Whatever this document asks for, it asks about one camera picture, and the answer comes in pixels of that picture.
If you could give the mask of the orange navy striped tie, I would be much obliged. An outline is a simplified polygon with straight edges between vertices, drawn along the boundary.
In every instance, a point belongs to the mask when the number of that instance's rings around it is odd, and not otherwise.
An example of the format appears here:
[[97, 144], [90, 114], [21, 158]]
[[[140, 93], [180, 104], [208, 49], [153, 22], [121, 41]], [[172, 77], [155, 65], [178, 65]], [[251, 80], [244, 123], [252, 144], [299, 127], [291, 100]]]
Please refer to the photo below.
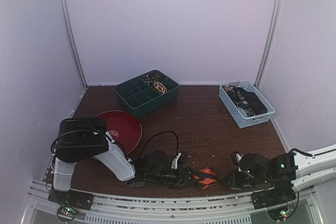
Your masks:
[[196, 171], [193, 173], [192, 179], [196, 181], [196, 186], [199, 190], [206, 190], [214, 186], [218, 181], [216, 173], [212, 167], [206, 167]]

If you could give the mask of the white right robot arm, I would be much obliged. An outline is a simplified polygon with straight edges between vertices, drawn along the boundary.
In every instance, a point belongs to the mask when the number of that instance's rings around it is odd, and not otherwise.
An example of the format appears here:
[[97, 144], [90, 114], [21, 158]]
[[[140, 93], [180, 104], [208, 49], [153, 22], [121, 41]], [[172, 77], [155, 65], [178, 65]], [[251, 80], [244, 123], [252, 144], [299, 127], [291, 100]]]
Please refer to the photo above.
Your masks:
[[269, 199], [279, 204], [289, 192], [335, 178], [335, 145], [304, 152], [297, 148], [274, 158], [259, 153], [233, 152], [236, 166], [220, 183], [231, 190], [259, 193], [271, 190]]

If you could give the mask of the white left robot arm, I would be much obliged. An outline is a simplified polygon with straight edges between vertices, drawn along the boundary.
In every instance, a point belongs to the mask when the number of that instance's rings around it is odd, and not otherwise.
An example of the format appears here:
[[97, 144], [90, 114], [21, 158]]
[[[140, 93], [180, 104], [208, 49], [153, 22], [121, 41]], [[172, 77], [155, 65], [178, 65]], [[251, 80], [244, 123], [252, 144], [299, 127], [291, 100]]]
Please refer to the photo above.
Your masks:
[[128, 187], [139, 188], [151, 182], [180, 189], [200, 179], [182, 164], [183, 152], [170, 160], [165, 152], [156, 150], [133, 161], [123, 144], [112, 138], [106, 121], [101, 118], [62, 120], [50, 151], [55, 159], [52, 188], [64, 205], [71, 205], [76, 199], [75, 192], [70, 190], [76, 164], [91, 157], [98, 159]]

